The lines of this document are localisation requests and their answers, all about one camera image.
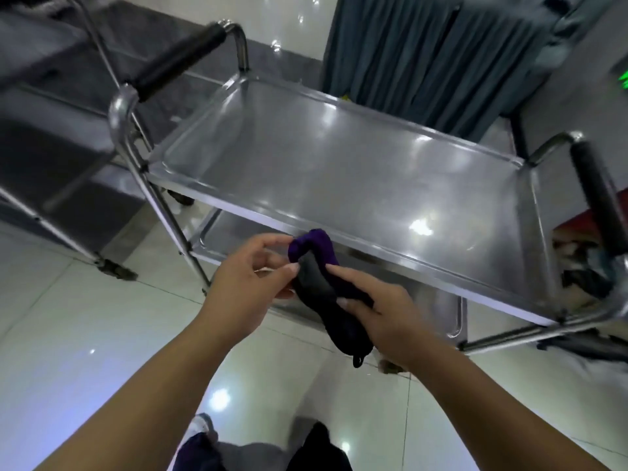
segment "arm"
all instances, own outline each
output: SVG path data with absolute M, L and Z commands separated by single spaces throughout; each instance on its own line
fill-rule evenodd
M 38 471 L 166 469 L 229 350 L 262 322 L 298 265 L 264 250 L 289 244 L 259 235 L 225 260 L 198 316 L 146 362 Z M 275 271 L 258 271 L 272 268 Z
M 327 268 L 371 296 L 373 309 L 359 301 L 339 304 L 357 316 L 380 352 L 425 385 L 482 471 L 607 469 L 431 333 L 401 286 L 353 269 Z

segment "person's right hand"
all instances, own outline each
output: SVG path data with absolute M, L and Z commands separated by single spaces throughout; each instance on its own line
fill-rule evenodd
M 375 347 L 388 360 L 407 369 L 409 352 L 427 330 L 408 292 L 399 285 L 385 283 L 356 269 L 332 264 L 326 267 L 373 299 L 373 309 L 362 301 L 345 298 L 339 298 L 338 304 L 358 318 Z

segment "hand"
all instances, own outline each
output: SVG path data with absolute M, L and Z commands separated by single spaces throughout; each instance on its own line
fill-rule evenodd
M 288 286 L 299 265 L 265 250 L 292 240 L 291 236 L 271 233 L 254 236 L 216 271 L 198 320 L 214 331 L 225 348 L 231 349 L 262 324 L 273 299 L 294 296 Z
M 362 271 L 327 264 L 335 276 L 355 285 L 373 299 L 373 309 L 362 301 L 339 298 L 338 304 L 357 317 L 369 338 L 386 358 L 408 369 L 409 353 L 428 329 L 408 292 Z

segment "forearm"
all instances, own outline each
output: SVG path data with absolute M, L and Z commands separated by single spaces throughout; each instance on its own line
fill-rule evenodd
M 416 343 L 410 371 L 442 407 L 482 471 L 606 469 L 443 340 L 421 333 Z
M 144 364 L 38 470 L 166 469 L 229 349 L 197 321 Z

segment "wall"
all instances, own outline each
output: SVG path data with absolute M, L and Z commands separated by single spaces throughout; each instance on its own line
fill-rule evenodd
M 611 73 L 628 54 L 628 0 L 617 0 L 567 61 L 522 110 L 532 152 L 560 131 L 577 129 L 595 142 L 618 189 L 628 187 L 628 91 Z M 586 210 L 575 172 L 562 149 L 539 167 L 541 216 L 555 227 Z

